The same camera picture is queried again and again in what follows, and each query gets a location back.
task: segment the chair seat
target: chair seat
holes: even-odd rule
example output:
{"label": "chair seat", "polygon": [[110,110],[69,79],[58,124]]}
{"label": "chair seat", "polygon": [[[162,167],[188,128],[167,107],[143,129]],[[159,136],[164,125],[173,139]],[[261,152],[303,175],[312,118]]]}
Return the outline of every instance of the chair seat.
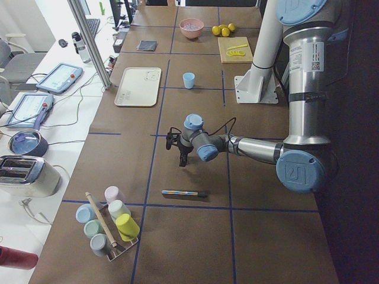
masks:
{"label": "chair seat", "polygon": [[10,84],[25,83],[45,55],[46,53],[25,53],[16,55],[7,64],[5,71],[0,73],[0,75],[7,78]]}

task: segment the cutting board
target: cutting board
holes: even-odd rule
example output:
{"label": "cutting board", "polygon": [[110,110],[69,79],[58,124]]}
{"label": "cutting board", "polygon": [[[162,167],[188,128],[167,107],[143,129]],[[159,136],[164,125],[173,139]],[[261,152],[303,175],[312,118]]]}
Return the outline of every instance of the cutting board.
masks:
{"label": "cutting board", "polygon": [[[222,63],[252,63],[253,54],[251,53],[250,45],[247,37],[219,37],[219,49]],[[245,56],[229,56],[226,54],[227,48],[231,46],[240,46],[247,44],[246,47],[239,47],[232,50],[242,50],[246,53]]]}

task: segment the red cylinder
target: red cylinder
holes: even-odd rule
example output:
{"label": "red cylinder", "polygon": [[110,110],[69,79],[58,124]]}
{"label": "red cylinder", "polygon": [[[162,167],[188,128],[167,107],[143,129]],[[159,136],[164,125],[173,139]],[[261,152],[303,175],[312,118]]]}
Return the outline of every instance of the red cylinder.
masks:
{"label": "red cylinder", "polygon": [[28,270],[36,266],[37,261],[35,253],[0,246],[0,266]]}

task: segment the wooden stick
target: wooden stick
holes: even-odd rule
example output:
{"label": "wooden stick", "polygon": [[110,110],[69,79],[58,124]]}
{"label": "wooden stick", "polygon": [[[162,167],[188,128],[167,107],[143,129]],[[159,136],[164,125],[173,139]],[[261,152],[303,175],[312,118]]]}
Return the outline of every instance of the wooden stick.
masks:
{"label": "wooden stick", "polygon": [[92,198],[92,195],[89,192],[86,192],[85,196],[87,197],[89,203],[91,204],[92,208],[94,209],[95,214],[96,214],[97,218],[99,219],[99,222],[102,225],[102,228],[104,229],[104,232],[107,235],[111,245],[113,247],[117,247],[117,242],[114,239],[114,237],[112,236],[111,231],[109,230],[109,228],[108,228],[107,224],[105,223],[99,209],[97,208],[96,203],[95,203],[94,199]]}

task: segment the dark wall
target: dark wall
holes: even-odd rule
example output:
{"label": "dark wall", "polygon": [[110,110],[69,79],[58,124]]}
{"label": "dark wall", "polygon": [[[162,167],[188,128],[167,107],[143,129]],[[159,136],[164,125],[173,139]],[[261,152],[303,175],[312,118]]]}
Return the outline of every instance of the dark wall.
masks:
{"label": "dark wall", "polygon": [[[379,283],[378,11],[377,1],[356,1],[348,74],[329,87],[327,135],[340,169],[316,200],[341,284]],[[338,56],[343,74],[347,55]]]}

